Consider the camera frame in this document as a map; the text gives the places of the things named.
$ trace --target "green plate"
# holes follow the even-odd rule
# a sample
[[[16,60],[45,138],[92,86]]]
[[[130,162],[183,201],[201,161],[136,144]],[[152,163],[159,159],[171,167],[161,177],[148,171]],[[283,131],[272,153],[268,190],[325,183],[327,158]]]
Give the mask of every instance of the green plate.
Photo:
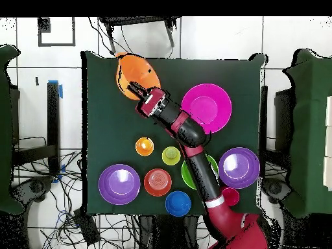
[[[212,167],[213,167],[213,170],[215,171],[215,173],[219,174],[219,168],[218,168],[217,162],[215,162],[215,159],[209,155],[206,155],[206,157],[207,157],[207,160],[210,162],[210,164],[212,164]],[[182,178],[183,178],[185,184],[187,184],[191,189],[196,190],[194,181],[190,175],[188,166],[185,163],[185,161],[182,164],[181,175],[182,175]]]

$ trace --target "plastic cup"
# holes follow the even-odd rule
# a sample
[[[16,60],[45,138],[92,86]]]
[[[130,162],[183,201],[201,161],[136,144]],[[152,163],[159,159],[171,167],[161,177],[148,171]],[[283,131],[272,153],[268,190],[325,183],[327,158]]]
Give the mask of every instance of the plastic cup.
[[[152,196],[163,196],[169,192],[172,179],[163,169],[152,169],[144,177],[144,187]]]
[[[148,137],[141,137],[135,144],[136,152],[141,156],[149,156],[154,150],[154,144]]]
[[[191,201],[185,192],[175,191],[167,196],[165,207],[172,216],[182,217],[188,214],[191,208]]]
[[[163,162],[167,165],[175,165],[180,161],[181,153],[176,147],[167,147],[161,154]]]
[[[231,187],[228,187],[228,186],[224,186],[221,189],[221,193],[224,196],[225,203],[227,203],[228,206],[234,206],[240,200],[240,194],[234,188],[231,188]]]

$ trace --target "pink plate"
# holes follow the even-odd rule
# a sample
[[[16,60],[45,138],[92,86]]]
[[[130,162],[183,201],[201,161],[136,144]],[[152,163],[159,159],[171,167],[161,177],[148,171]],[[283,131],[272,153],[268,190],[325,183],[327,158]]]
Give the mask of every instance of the pink plate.
[[[206,134],[215,133],[230,120],[231,100],[221,87],[200,84],[184,95],[182,109],[202,125]]]

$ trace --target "floor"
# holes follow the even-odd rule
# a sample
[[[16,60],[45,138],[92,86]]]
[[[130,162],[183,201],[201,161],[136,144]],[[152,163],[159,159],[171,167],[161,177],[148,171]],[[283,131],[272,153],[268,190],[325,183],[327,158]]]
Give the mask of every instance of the floor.
[[[71,18],[51,18],[51,31],[41,34],[42,43],[72,43]],[[91,24],[96,29],[97,18],[91,18]],[[144,23],[116,27],[115,41],[128,48],[126,42],[134,53],[144,57],[169,57],[186,59],[242,59],[246,60],[254,53],[264,53],[268,56],[265,78],[262,84],[268,86],[268,147],[274,148],[275,92],[291,86],[289,79],[281,71],[289,67],[293,53],[296,49],[310,48],[320,56],[332,55],[332,17],[183,17],[176,22],[173,31],[175,47],[171,45],[163,22]],[[19,133],[20,137],[33,137],[47,135],[47,90],[49,80],[58,80],[63,85],[63,97],[60,99],[60,124],[61,124],[61,155],[64,156],[62,164],[69,161],[72,152],[80,152],[81,140],[81,59],[80,51],[93,51],[103,57],[111,57],[107,46],[110,48],[108,38],[90,25],[88,18],[75,18],[75,47],[53,46],[38,47],[37,18],[0,18],[0,45],[15,45],[21,54],[10,61],[7,73],[13,84],[17,84],[21,91],[19,107]],[[117,51],[123,51],[115,45]],[[43,139],[26,139],[20,141],[20,147],[33,147],[43,145]],[[74,161],[67,168],[79,172]],[[24,171],[31,169],[28,165],[16,170],[15,175],[30,176]],[[22,181],[15,178],[14,184]],[[70,179],[63,178],[67,184]],[[79,208],[81,199],[81,182],[74,182],[70,193],[73,209]],[[56,227],[59,212],[55,206],[64,208],[63,190],[59,183],[53,183],[50,193],[40,203],[33,203],[29,213],[29,239],[31,249],[42,249],[45,236],[50,235]],[[272,205],[267,197],[262,194],[261,207],[270,217],[279,220],[283,228],[283,219],[279,205]],[[105,239],[128,239],[130,233],[122,228],[126,225],[122,215],[100,215],[95,217],[96,224]],[[211,246],[215,240],[208,235],[204,223],[197,229],[200,249]],[[82,239],[75,235],[76,241]],[[74,249],[73,246],[57,246],[58,249]],[[124,248],[133,249],[134,242],[131,238],[125,242]],[[77,249],[115,249],[110,243],[101,241],[87,247],[78,244]]]

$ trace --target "dark green table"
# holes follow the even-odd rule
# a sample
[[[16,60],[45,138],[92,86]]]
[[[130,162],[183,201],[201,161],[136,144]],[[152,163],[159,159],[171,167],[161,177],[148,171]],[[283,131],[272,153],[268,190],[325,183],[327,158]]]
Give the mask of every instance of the dark green table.
[[[126,98],[115,83],[117,59],[99,58],[86,52],[88,67],[88,207],[89,214],[167,214],[165,196],[153,197],[144,188],[143,179],[149,170],[162,168],[172,177],[171,191],[186,192],[192,201],[188,215],[203,215],[205,209],[195,190],[182,180],[181,165],[167,166],[161,159],[165,147],[177,143],[153,120],[142,118],[136,111],[137,101]],[[260,68],[263,54],[248,60],[166,60],[148,59],[155,69],[161,88],[181,104],[182,97],[193,86],[214,83],[224,88],[232,102],[228,124],[212,135],[206,147],[209,155],[219,162],[221,156],[233,147],[247,147],[257,153],[260,102]],[[136,153],[135,142],[140,137],[154,142],[154,152],[147,157]],[[105,201],[98,188],[98,179],[105,168],[122,163],[133,167],[141,178],[137,198],[124,206]],[[234,211],[260,213],[256,206],[256,184],[239,190],[240,202]]]

